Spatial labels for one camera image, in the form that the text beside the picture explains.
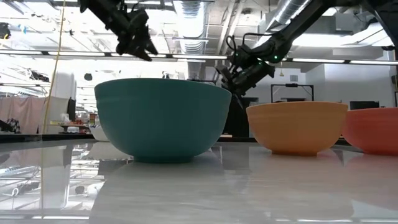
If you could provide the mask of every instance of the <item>mixing bowl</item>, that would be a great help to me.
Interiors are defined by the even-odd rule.
[[[291,102],[247,108],[256,140],[273,154],[316,156],[341,135],[348,106],[329,102]]]
[[[186,162],[217,142],[231,93],[185,80],[131,78],[95,87],[111,143],[141,162]]]
[[[347,114],[343,136],[368,154],[398,156],[398,108],[353,110]]]

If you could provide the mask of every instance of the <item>curtain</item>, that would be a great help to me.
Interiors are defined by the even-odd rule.
[[[45,98],[0,98],[0,120],[14,118],[19,121],[22,134],[36,134],[41,121]]]

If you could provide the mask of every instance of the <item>ventilation duct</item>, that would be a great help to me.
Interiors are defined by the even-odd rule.
[[[289,19],[300,13],[310,1],[311,0],[280,0],[275,11],[275,16],[269,23],[267,30],[287,24]]]
[[[203,38],[205,35],[206,4],[200,1],[174,1],[180,37]],[[183,54],[202,54],[205,43],[201,40],[181,40]],[[188,62],[188,79],[198,79],[200,62]]]

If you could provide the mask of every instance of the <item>bowl rim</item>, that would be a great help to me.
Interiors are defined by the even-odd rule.
[[[123,82],[123,81],[126,81],[126,80],[129,80],[129,81],[131,81],[131,80],[139,80],[139,81],[161,80],[161,82],[181,82],[181,83],[188,82],[188,83],[194,83],[194,85],[208,86],[206,88],[212,88],[212,89],[219,88],[220,90],[222,90],[224,92],[228,92],[232,96],[232,93],[230,91],[228,91],[228,90],[226,90],[226,89],[224,89],[224,88],[222,88],[220,86],[209,85],[209,84],[206,84],[206,83],[203,83],[203,82],[195,82],[195,81],[191,81],[191,80],[178,80],[178,79],[171,79],[171,78],[120,78],[120,79],[109,80],[109,81],[106,81],[106,82],[103,82],[103,83],[99,83],[99,84],[97,84],[94,87],[94,89],[96,90],[98,88],[104,88],[103,85],[108,85],[110,83]]]
[[[297,101],[297,102],[280,102],[280,103],[262,103],[259,105],[253,105],[249,106],[246,108],[247,110],[249,108],[255,108],[255,107],[260,107],[260,106],[274,106],[274,105],[286,105],[286,104],[319,104],[319,105],[344,105],[347,106],[345,103],[337,103],[337,102],[328,102],[328,101]]]

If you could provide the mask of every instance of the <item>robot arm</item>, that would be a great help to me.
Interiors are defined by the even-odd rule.
[[[222,87],[239,99],[266,75],[274,77],[275,68],[266,62],[279,63],[289,52],[293,41],[330,7],[358,4],[363,4],[376,16],[397,48],[398,23],[395,21],[398,21],[398,0],[312,0],[289,25],[272,34],[267,42],[253,49],[242,44],[229,57],[231,67],[216,67],[223,76]]]
[[[118,37],[116,52],[120,55],[131,54],[146,61],[152,59],[146,50],[157,54],[150,40],[147,24],[148,15],[143,9],[131,9],[127,12],[124,0],[79,0],[80,12],[89,9]]]

